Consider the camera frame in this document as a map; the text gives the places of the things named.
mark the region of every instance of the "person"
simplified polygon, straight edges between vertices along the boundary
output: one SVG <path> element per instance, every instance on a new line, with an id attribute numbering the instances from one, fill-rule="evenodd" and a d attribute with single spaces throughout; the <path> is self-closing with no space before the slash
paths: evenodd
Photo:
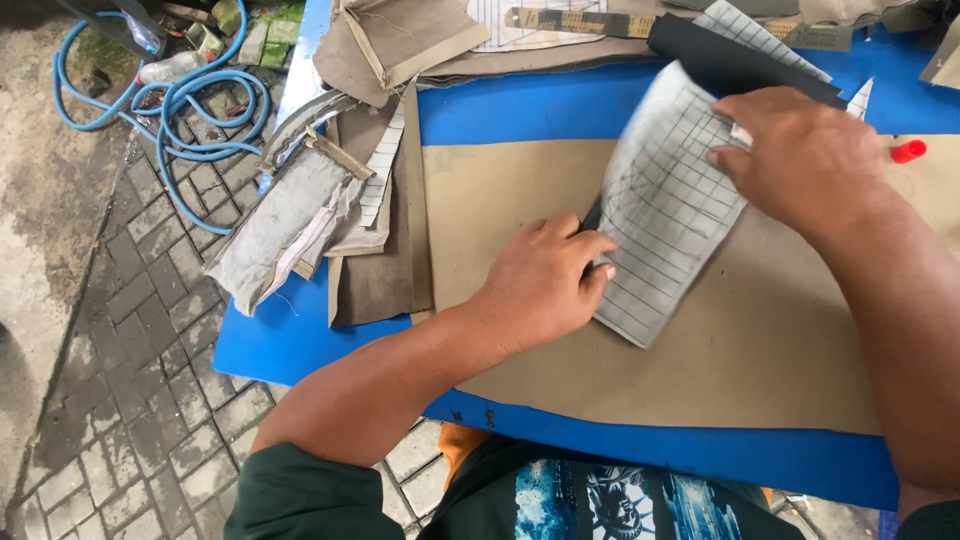
<path id="1" fill-rule="evenodd" d="M 750 151 L 708 160 L 820 254 L 850 305 L 900 478 L 900 538 L 960 538 L 960 264 L 884 180 L 876 133 L 789 88 L 714 111 Z M 573 215 L 530 225 L 467 302 L 314 372 L 260 424 L 227 538 L 401 538 L 384 458 L 447 389 L 585 325 L 616 246 Z M 420 538 L 804 538 L 760 488 L 444 425 L 448 487 Z"/>

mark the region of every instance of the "forearm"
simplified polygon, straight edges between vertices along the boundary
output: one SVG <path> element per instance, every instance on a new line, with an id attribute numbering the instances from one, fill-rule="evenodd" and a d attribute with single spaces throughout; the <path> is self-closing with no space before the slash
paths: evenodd
<path id="1" fill-rule="evenodd" d="M 960 493 L 960 264 L 892 189 L 872 204 L 808 240 L 851 307 L 901 480 Z"/>
<path id="2" fill-rule="evenodd" d="M 299 382 L 260 424 L 252 452 L 290 442 L 326 459 L 372 466 L 433 400 L 503 359 L 472 306 L 446 309 Z"/>

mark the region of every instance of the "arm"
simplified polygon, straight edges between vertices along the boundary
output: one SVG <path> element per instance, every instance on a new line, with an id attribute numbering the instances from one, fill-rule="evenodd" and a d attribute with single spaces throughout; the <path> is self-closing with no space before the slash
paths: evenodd
<path id="1" fill-rule="evenodd" d="M 886 183 L 876 133 L 788 88 L 714 110 L 754 138 L 708 159 L 800 233 L 840 284 L 900 477 L 900 518 L 960 499 L 960 263 Z"/>
<path id="2" fill-rule="evenodd" d="M 449 388 L 510 355 L 586 324 L 612 277 L 588 261 L 616 248 L 576 216 L 532 224 L 501 252 L 464 304 L 378 339 L 294 386 L 260 424 L 252 452 L 289 442 L 325 459 L 370 467 Z"/>

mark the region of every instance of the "hand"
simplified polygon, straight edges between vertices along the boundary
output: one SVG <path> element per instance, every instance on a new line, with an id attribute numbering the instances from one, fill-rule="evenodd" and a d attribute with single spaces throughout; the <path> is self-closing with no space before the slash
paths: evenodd
<path id="1" fill-rule="evenodd" d="M 500 252 L 468 301 L 504 355 L 563 337 L 593 316 L 614 270 L 600 264 L 583 277 L 584 267 L 616 244 L 597 231 L 577 233 L 579 227 L 573 214 L 531 224 Z"/>
<path id="2" fill-rule="evenodd" d="M 748 201 L 803 235 L 872 215 L 895 192 L 884 181 L 873 128 L 788 87 L 724 98 L 713 110 L 753 137 L 748 152 L 719 146 L 707 159 Z"/>

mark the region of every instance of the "concrete floor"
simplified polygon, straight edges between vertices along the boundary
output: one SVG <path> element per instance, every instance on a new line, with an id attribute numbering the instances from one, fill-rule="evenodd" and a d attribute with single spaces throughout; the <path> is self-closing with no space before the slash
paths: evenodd
<path id="1" fill-rule="evenodd" d="M 75 22 L 0 31 L 0 324 L 6 328 L 0 331 L 0 508 L 12 496 L 58 358 L 66 357 L 61 349 L 130 131 L 116 124 L 85 134 L 58 116 L 51 66 Z M 71 56 L 77 57 L 71 66 L 81 70 L 92 58 L 111 58 L 88 51 Z M 135 63 L 121 59 L 104 69 L 115 70 L 110 75 L 117 75 L 118 87 L 131 67 Z M 81 119 L 93 116 L 83 104 L 67 104 L 83 111 Z"/>

